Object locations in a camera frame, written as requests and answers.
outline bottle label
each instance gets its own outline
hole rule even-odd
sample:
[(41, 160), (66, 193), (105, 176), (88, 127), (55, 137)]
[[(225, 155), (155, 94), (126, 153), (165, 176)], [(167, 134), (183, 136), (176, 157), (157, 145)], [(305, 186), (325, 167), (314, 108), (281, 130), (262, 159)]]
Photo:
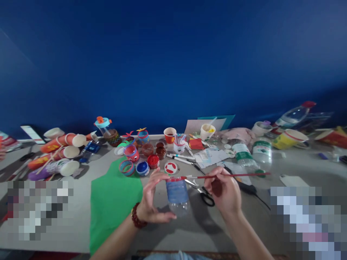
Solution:
[(292, 128), (295, 125), (296, 125), (296, 123), (288, 123), (288, 122), (286, 122), (280, 118), (272, 125), (272, 127), (274, 127), (274, 129), (271, 132), (274, 134), (280, 135), (286, 129)]
[(256, 141), (253, 145), (253, 154), (263, 153), (271, 157), (271, 144), (266, 141)]
[(234, 150), (235, 157), (238, 161), (241, 159), (253, 159), (245, 144), (234, 144), (232, 149)]

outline cord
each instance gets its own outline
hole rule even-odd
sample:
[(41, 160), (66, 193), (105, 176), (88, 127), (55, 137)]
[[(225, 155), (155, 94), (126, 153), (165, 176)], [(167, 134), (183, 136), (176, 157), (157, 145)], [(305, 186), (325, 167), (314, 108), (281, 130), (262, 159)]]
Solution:
[(255, 193), (254, 196), (256, 196), (262, 203), (264, 203), (264, 205), (267, 206), (267, 208), (271, 211), (270, 207), (261, 198), (259, 198), (258, 194)]

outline gray table surface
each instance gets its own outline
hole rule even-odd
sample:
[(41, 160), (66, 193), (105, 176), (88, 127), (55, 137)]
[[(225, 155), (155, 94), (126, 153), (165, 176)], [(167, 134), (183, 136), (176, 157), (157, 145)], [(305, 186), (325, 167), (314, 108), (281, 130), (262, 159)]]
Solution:
[[(152, 136), (153, 144), (158, 136)], [(9, 153), (0, 169), (17, 169), (21, 163), (16, 163), (21, 156), (28, 152), (24, 148)], [(167, 150), (173, 151), (171, 145)], [(308, 185), (322, 187), (326, 195), (336, 197), (335, 204), (342, 205), (342, 214), (346, 209), (343, 196), (346, 195), (347, 166), (331, 160), (322, 160), (318, 156), (320, 151), (331, 151), (326, 145), (314, 143), (309, 150), (292, 148), (285, 151), (285, 159), (277, 159), (275, 156), (271, 169), (272, 175), (266, 178), (251, 177), (252, 183), (258, 190), (258, 195), (268, 205), (270, 195), (268, 189), (271, 186), (284, 186), (279, 176), (286, 174), (300, 176)], [(34, 152), (39, 151), (35, 145)], [(92, 180), (104, 175), (110, 164), (119, 157), (113, 153), (113, 148), (108, 146), (101, 151), (104, 155), (97, 161), (87, 164), (87, 171), (79, 179), (64, 177), (69, 186), (73, 186), (73, 197), (69, 198), (68, 209), (70, 218), (57, 220), (47, 227), (46, 233), (41, 235), (40, 241), (19, 241), (8, 237), (16, 228), (4, 222), (0, 227), (0, 248), (37, 250), (37, 251), (62, 251), (62, 252), (89, 252), (89, 226), (90, 226), (90, 188)], [(171, 160), (165, 158), (160, 161), (160, 168)], [(179, 164), (179, 176), (200, 176), (201, 173), (193, 166), (176, 161)], [(203, 169), (208, 173), (214, 166)], [(0, 198), (7, 194), (7, 182), (3, 182), (8, 173), (0, 175)], [(148, 182), (149, 176), (141, 178), (142, 184)], [(189, 188), (191, 210), (188, 216), (172, 221), (169, 224), (149, 225), (141, 230), (132, 244), (130, 253), (137, 250), (183, 250), (203, 252), (236, 252), (235, 245), (227, 234), (226, 226), (216, 207), (207, 207), (199, 196), (199, 193)], [(154, 205), (163, 210), (168, 209), (166, 186), (164, 182), (157, 185)], [(269, 210), (255, 197), (242, 193), (242, 210), (265, 246), (273, 254), (285, 254), (286, 244), (279, 239), (280, 234), (276, 226), (270, 220)]]

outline hand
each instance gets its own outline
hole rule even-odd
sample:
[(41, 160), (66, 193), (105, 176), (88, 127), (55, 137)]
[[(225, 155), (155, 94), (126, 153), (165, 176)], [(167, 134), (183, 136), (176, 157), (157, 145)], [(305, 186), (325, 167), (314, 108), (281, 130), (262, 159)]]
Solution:
[(213, 169), (208, 175), (216, 176), (216, 178), (205, 179), (204, 186), (212, 194), (223, 217), (241, 213), (241, 192), (236, 180), (233, 177), (224, 176), (229, 173), (221, 166)]
[(149, 223), (169, 223), (171, 219), (176, 219), (176, 215), (172, 212), (159, 213), (153, 206), (153, 198), (155, 186), (162, 180), (170, 179), (169, 175), (160, 172), (160, 168), (156, 168), (152, 172), (149, 182), (143, 188), (143, 197), (137, 207), (137, 217), (140, 221)]

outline right hand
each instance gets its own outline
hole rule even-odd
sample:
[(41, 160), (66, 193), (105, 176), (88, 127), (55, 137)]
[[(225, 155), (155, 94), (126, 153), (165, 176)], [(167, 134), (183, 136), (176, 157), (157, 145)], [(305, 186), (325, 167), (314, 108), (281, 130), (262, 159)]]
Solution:
[(224, 176), (229, 173), (221, 166), (213, 169), (208, 175), (215, 178), (205, 179), (204, 186), (212, 194), (223, 217), (241, 213), (241, 192), (236, 180), (233, 177)]

